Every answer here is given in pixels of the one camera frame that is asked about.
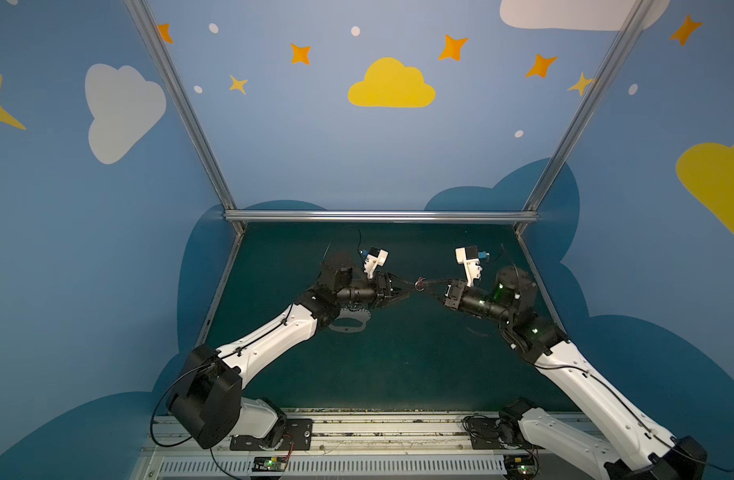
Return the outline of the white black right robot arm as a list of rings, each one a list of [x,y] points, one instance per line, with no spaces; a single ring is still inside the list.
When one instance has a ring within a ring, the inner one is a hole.
[[[526,271],[499,270],[491,290],[474,282],[479,265],[464,279],[445,281],[445,307],[491,320],[506,343],[559,387],[598,428],[593,436],[558,420],[526,399],[505,407],[501,424],[516,440],[541,447],[594,479],[700,479],[708,455],[694,438],[675,437],[592,366],[567,334],[535,308],[538,286]]]

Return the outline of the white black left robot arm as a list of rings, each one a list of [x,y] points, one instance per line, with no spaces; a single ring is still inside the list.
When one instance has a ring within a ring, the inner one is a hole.
[[[315,282],[280,315],[217,349],[200,345],[169,389],[167,408],[203,449],[226,437],[248,437],[262,449],[284,441],[286,414],[267,399],[246,399],[247,385],[296,345],[327,329],[345,310],[372,310],[406,297],[383,271],[388,252],[376,247],[356,265],[347,254],[323,261]]]

